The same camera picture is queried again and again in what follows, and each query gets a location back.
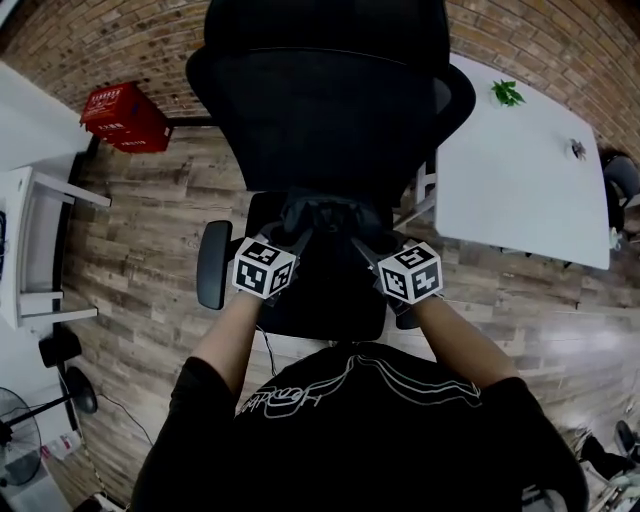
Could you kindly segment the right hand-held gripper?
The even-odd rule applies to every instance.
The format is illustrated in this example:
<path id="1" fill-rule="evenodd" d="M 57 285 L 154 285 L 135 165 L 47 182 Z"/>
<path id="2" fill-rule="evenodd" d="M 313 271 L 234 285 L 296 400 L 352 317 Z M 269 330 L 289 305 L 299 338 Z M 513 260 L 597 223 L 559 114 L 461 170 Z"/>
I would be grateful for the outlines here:
<path id="1" fill-rule="evenodd" d="M 384 232 L 372 241 L 352 237 L 351 242 L 397 318 L 413 318 L 413 305 L 443 289 L 441 257 L 426 242 L 399 232 Z"/>

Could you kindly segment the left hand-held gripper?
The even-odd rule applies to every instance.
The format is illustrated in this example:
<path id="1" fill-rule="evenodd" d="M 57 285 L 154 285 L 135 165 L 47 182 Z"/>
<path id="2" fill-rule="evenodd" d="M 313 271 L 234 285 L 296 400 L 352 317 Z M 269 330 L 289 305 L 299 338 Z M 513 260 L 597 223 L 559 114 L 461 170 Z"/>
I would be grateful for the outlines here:
<path id="1" fill-rule="evenodd" d="M 245 237 L 235 254 L 232 285 L 274 307 L 299 278 L 301 256 L 312 234 L 312 228 L 293 234 L 283 222 L 271 222 L 254 237 Z"/>

